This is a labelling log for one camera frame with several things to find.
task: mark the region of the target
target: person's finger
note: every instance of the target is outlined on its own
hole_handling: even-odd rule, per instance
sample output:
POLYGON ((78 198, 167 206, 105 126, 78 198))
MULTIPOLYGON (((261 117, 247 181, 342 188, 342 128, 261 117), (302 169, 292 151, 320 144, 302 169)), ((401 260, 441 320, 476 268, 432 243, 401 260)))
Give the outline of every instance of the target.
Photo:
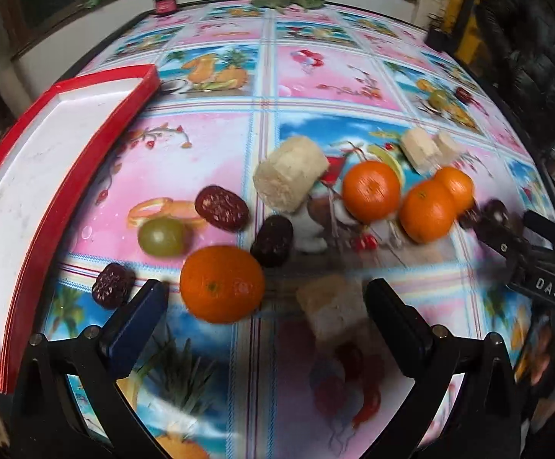
POLYGON ((549 355, 540 355, 534 363, 533 369, 531 369, 531 385, 536 385, 541 381, 543 376, 543 371, 548 369, 549 365, 549 355))
POLYGON ((543 354, 548 349, 549 341, 552 339, 552 328, 546 324, 539 330, 539 339, 535 348, 538 354, 543 354))

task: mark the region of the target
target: bottle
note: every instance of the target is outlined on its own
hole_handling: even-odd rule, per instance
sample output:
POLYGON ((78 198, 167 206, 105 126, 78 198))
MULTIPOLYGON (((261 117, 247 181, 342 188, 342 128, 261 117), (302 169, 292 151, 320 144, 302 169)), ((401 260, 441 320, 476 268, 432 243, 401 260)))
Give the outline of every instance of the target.
POLYGON ((178 4, 176 0, 154 0, 154 13, 157 17, 165 17, 176 13, 178 4))

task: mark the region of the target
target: black jacket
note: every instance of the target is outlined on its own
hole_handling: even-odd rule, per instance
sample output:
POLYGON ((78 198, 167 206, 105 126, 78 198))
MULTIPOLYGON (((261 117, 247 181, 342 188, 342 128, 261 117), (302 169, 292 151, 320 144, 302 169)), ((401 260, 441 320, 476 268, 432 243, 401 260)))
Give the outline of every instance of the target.
POLYGON ((546 0, 482 0, 477 24, 499 94, 542 150, 555 145, 555 13, 546 0))

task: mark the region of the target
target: dark wrinkled date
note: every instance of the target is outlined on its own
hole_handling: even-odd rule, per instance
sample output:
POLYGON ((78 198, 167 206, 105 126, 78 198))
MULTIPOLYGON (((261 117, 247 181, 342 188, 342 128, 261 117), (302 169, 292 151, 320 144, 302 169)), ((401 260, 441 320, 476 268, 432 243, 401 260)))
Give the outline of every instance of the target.
POLYGON ((107 264, 93 285, 93 299, 105 309, 120 307, 129 297, 135 276, 116 262, 107 264))
POLYGON ((288 260, 294 231, 286 217, 272 215, 264 220, 250 253, 263 267, 278 267, 288 260))
POLYGON ((240 231, 248 223, 250 211, 235 193, 219 186, 203 188, 195 200, 195 210, 219 230, 240 231))

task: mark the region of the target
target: patterned tablecloth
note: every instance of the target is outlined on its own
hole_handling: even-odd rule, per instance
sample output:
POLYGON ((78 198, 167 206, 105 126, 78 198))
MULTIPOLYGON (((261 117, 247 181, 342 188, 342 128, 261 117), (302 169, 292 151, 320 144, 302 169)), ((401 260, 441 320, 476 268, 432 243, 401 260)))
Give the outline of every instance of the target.
MULTIPOLYGON (((90 290, 106 264, 128 264, 137 287, 168 280, 165 323, 121 388, 138 415, 173 454, 195 458, 358 458, 401 405, 412 381, 370 330, 334 354, 318 354, 294 297, 297 285, 335 268, 336 242, 320 254, 295 252, 268 278, 259 312, 236 325, 196 320, 182 306, 183 258, 157 259, 137 244, 139 222, 155 212, 190 218, 193 249, 214 243, 248 248, 270 213, 257 197, 258 162, 295 134, 321 146, 341 179, 363 157, 388 152, 405 175, 404 191, 420 181, 399 149, 399 137, 421 126, 445 130, 465 147, 455 163, 475 182, 475 197, 495 197, 509 211, 554 217, 531 158, 499 109, 446 54, 423 43, 424 32, 402 22, 327 5, 321 10, 258 9, 245 1, 190 7, 149 16, 95 57, 83 74, 155 63, 163 93, 148 104, 106 158, 64 237, 55 262, 58 281, 45 333, 50 340, 102 325, 111 312, 90 290), (438 115, 430 91, 473 93, 468 106, 451 97, 438 115), (194 219, 199 190, 218 184, 242 195, 252 224, 229 234, 194 219)), ((337 233, 349 274, 384 277, 430 324, 455 335, 503 335, 515 360, 528 329, 530 303, 503 291, 502 260, 474 234, 454 226, 432 245, 391 252, 355 252, 350 240, 368 230, 330 227, 329 189, 318 185, 298 215, 297 236, 337 233)), ((445 423, 462 378, 450 390, 426 439, 445 423)), ((72 389, 89 429, 102 429, 79 380, 72 389)))

